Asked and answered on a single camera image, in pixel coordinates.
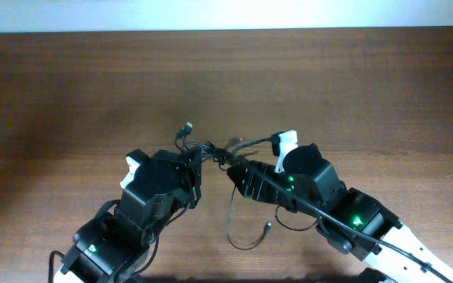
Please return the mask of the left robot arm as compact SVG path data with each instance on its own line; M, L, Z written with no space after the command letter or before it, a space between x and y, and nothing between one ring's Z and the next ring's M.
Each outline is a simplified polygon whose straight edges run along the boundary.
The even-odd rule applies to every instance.
M148 156L140 149L126 155L128 173L121 198L104 203L74 235L50 269L50 282L125 282L148 267L165 226L177 211L197 206L201 198L202 150L182 153L159 150Z

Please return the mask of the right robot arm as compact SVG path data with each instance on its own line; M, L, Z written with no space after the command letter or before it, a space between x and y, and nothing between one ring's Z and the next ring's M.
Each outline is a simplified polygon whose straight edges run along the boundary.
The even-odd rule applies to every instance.
M226 161L227 174L243 197L316 218L316 229L329 245L390 281L453 282L453 269L380 201L348 188L317 145L290 150L282 171L233 153Z

